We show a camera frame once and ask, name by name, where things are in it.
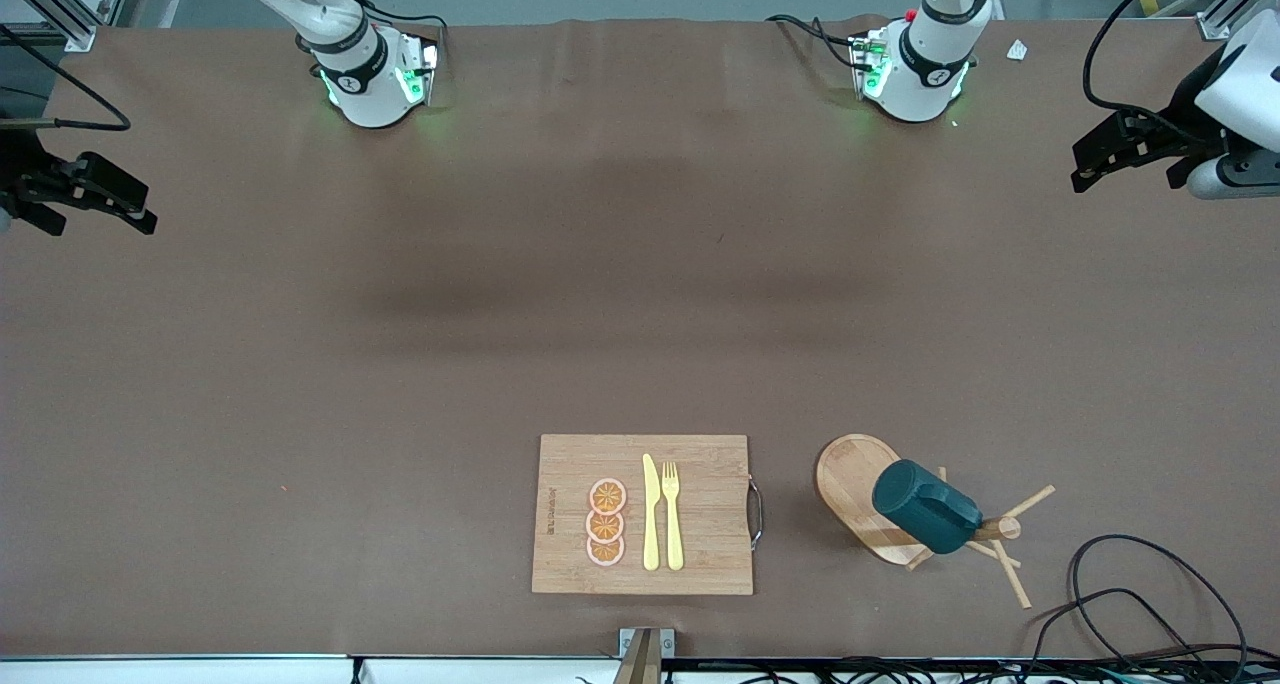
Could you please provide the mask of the dark green cup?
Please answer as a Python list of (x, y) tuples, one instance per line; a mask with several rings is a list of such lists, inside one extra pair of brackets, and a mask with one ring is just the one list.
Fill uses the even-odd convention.
[(936, 555), (951, 555), (984, 521), (977, 502), (918, 462), (900, 459), (877, 478), (872, 506)]

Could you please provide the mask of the wooden mug tree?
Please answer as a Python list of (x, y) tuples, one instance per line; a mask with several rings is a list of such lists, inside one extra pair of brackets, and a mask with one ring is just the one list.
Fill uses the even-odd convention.
[[(914, 571), (936, 555), (906, 532), (878, 515), (872, 506), (872, 491), (879, 474), (902, 457), (883, 441), (864, 434), (849, 434), (829, 442), (815, 466), (815, 489), (831, 512), (879, 560)], [(945, 468), (929, 470), (955, 487)], [(1018, 562), (1007, 543), (1021, 535), (1021, 516), (1055, 493), (1044, 485), (1002, 514), (983, 514), (984, 521), (973, 538), (957, 551), (972, 551), (998, 564), (1012, 588), (1018, 605), (1030, 608)]]

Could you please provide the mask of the wooden cutting board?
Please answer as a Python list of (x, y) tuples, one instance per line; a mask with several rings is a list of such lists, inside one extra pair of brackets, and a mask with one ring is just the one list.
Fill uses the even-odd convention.
[[(643, 566), (645, 523), (643, 455), (660, 475), (678, 468), (678, 515), (685, 566), (667, 564), (666, 502), (657, 507), (660, 566)], [(585, 532), (588, 492), (602, 478), (625, 483), (625, 534), (591, 543)], [(531, 588), (572, 596), (750, 596), (756, 532), (749, 525), (745, 436), (545, 434), (540, 439)]]

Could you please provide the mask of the yellow plastic fork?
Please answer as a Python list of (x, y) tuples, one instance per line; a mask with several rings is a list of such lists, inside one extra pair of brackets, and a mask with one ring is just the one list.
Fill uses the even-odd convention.
[(672, 571), (680, 571), (685, 566), (685, 552), (678, 515), (680, 479), (676, 462), (667, 461), (662, 464), (660, 491), (666, 502), (667, 564)]

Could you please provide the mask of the yellow plastic knife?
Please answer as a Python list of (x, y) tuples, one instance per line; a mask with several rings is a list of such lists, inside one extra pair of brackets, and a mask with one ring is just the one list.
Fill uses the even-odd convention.
[(657, 471), (655, 461), (649, 453), (643, 455), (643, 474), (644, 474), (644, 489), (645, 489), (643, 566), (646, 571), (652, 573), (658, 570), (660, 566), (657, 507), (662, 500), (662, 489), (660, 489), (660, 476)]

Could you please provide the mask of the white table edge rail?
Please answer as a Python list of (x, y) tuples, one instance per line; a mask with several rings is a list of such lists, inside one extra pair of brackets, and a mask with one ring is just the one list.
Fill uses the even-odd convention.
[(0, 684), (612, 684), (612, 658), (0, 658)]

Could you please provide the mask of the metal table edge bracket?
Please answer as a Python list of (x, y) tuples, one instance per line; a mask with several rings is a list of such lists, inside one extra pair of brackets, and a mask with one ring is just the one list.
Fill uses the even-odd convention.
[(667, 684), (675, 657), (673, 628), (623, 628), (618, 631), (620, 665), (612, 684)]

